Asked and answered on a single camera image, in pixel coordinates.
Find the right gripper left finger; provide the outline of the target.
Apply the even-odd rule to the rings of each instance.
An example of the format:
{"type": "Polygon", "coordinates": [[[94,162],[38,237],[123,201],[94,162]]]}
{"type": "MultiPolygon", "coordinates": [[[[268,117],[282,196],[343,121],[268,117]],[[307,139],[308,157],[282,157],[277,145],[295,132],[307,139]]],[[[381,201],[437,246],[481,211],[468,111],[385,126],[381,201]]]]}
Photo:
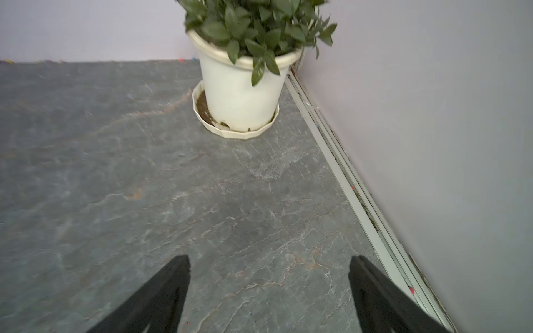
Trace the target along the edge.
{"type": "Polygon", "coordinates": [[[90,332],[177,332],[191,280],[190,258],[178,255],[90,332]]]}

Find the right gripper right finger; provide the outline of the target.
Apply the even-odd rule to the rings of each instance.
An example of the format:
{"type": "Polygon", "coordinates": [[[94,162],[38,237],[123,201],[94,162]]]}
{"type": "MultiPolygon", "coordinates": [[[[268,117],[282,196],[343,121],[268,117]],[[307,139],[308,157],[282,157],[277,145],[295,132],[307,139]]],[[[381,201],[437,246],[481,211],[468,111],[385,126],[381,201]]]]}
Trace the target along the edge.
{"type": "Polygon", "coordinates": [[[353,256],[348,280],[363,333],[447,333],[362,255],[353,256]]]}

